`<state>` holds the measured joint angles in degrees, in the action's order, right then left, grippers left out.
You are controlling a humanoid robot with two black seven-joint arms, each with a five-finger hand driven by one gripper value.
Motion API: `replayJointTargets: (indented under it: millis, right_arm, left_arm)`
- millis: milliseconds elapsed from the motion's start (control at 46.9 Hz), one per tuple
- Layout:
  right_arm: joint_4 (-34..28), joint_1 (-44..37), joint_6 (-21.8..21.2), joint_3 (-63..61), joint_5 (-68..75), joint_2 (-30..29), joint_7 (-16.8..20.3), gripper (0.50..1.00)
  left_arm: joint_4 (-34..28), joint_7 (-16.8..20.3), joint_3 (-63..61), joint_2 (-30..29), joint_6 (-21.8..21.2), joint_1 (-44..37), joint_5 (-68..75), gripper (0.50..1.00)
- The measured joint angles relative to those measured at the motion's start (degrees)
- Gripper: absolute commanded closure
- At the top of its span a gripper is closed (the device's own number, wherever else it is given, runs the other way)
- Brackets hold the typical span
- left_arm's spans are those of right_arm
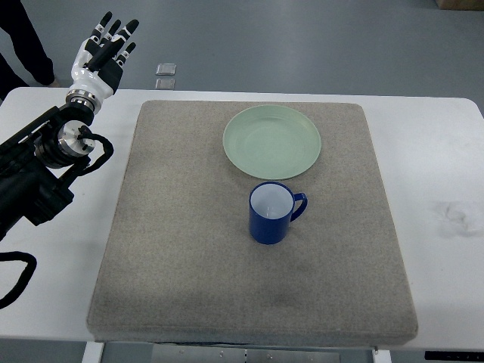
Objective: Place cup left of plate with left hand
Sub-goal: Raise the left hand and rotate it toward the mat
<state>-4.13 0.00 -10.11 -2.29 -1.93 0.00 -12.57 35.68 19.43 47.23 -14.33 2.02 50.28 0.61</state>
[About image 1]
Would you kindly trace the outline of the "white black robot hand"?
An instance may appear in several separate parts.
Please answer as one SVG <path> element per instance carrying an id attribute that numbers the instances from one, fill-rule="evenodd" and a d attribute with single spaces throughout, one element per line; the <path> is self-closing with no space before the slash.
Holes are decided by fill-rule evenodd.
<path id="1" fill-rule="evenodd" d="M 122 25 L 107 12 L 81 44 L 74 60 L 70 92 L 84 92 L 99 104 L 114 95 L 123 77 L 123 68 L 136 47 L 130 38 L 139 21 Z"/>

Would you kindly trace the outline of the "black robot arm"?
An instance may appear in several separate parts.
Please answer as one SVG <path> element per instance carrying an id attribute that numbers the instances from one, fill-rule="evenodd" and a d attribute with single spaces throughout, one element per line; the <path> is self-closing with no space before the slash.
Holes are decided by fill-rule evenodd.
<path id="1" fill-rule="evenodd" d="M 102 167 L 113 145 L 90 130 L 100 110 L 88 91 L 68 92 L 52 107 L 1 145 L 1 235 L 20 219 L 34 225 L 52 220 L 73 202 L 70 186 Z"/>

